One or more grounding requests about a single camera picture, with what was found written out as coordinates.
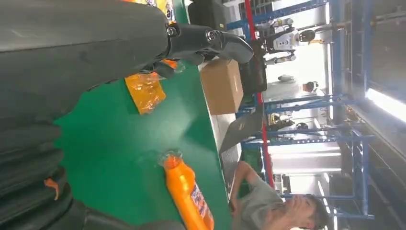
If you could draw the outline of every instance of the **orange bottle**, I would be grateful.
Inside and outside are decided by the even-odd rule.
[[[194,171],[178,152],[170,151],[161,161],[166,172],[166,184],[187,230],[213,230],[214,220],[195,182]]]

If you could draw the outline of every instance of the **ceiling light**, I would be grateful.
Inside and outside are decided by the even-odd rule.
[[[272,154],[272,159],[301,159],[301,158],[317,158],[317,157],[338,157],[341,156],[340,152],[327,152],[327,153],[284,153]]]
[[[320,168],[320,169],[273,169],[274,174],[287,173],[324,173],[324,172],[340,172],[340,168]]]
[[[318,189],[320,190],[320,194],[322,196],[326,196],[326,194],[324,193],[323,187],[321,186],[320,181],[317,181],[317,185],[318,185]],[[328,202],[327,202],[326,198],[323,198],[323,203],[326,206],[327,213],[330,213],[330,207],[328,206]]]
[[[328,94],[333,94],[333,72],[332,72],[332,67],[331,67],[331,45],[327,44],[327,75],[328,75]],[[330,106],[330,119],[332,120],[334,118],[333,116],[333,106]]]
[[[324,176],[324,179],[327,181],[327,183],[330,183],[330,177],[328,176],[328,174],[324,173],[323,176]]]
[[[333,222],[334,222],[334,230],[338,230],[337,216],[334,216]]]
[[[315,118],[315,126],[316,126],[316,128],[321,128],[321,125],[320,125],[319,121],[317,120],[317,118]],[[325,131],[319,131],[318,133],[321,135],[321,138],[327,139]]]
[[[326,3],[326,24],[330,24],[330,4]]]
[[[381,109],[406,122],[406,104],[374,89],[368,89],[365,97],[373,101]]]

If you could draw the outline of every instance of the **cardboard box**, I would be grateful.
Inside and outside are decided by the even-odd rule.
[[[236,61],[215,59],[203,67],[200,76],[211,115],[238,112],[244,93]]]

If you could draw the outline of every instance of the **black machine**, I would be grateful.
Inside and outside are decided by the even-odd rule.
[[[254,56],[248,63],[240,63],[240,75],[244,96],[251,96],[267,89],[265,51],[259,40],[248,42],[254,49]]]
[[[191,24],[209,26],[215,30],[226,30],[226,17],[221,0],[193,0],[188,6]]]
[[[130,226],[75,200],[53,120],[80,95],[135,73],[172,71],[163,59],[207,53],[249,62],[241,38],[170,24],[157,8],[120,0],[0,1],[0,229],[183,230],[173,221]]]

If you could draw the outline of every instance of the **orange plastic bag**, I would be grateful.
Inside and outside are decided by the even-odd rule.
[[[129,76],[125,84],[140,115],[151,113],[166,98],[156,73]]]

